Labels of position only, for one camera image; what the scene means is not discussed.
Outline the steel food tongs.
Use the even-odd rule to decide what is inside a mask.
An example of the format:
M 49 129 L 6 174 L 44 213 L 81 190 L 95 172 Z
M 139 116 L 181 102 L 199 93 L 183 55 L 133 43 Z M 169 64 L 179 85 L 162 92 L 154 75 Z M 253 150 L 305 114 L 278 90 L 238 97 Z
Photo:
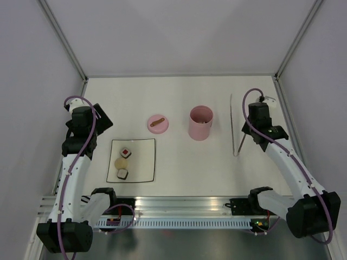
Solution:
M 243 135 L 240 145 L 238 149 L 235 149 L 235 134 L 234 134 L 234 121 L 233 121 L 233 106 L 232 106 L 232 100 L 233 100 L 233 95 L 230 95 L 229 99 L 229 108 L 230 108 L 230 128 L 231 128 L 231 133 L 232 133 L 232 149 L 233 149 L 233 156 L 238 157 L 241 153 L 241 150 L 243 148 L 243 144 L 246 139 L 246 134 Z

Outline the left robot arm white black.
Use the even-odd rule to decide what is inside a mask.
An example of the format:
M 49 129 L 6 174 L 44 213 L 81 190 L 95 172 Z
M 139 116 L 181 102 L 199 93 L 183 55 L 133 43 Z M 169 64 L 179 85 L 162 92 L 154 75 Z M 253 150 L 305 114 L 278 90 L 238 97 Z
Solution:
M 62 172 L 56 200 L 45 223 L 36 234 L 53 254 L 87 252 L 92 245 L 93 229 L 103 213 L 118 209 L 112 188 L 96 188 L 85 205 L 81 204 L 86 174 L 92 162 L 97 138 L 113 123 L 99 104 L 72 96 L 64 102 L 71 114 L 68 132 L 62 144 Z

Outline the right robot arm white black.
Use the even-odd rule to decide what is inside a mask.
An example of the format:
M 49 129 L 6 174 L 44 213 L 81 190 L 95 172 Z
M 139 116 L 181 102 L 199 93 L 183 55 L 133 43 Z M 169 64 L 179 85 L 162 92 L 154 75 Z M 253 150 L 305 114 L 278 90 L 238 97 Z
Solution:
M 341 199 L 319 184 L 294 151 L 289 136 L 281 126 L 274 126 L 268 104 L 255 102 L 242 106 L 245 124 L 242 132 L 276 164 L 289 186 L 292 197 L 286 198 L 271 187 L 254 188 L 248 195 L 250 212 L 269 211 L 286 221 L 296 238 L 327 233 L 320 244 L 328 245 L 337 225 Z

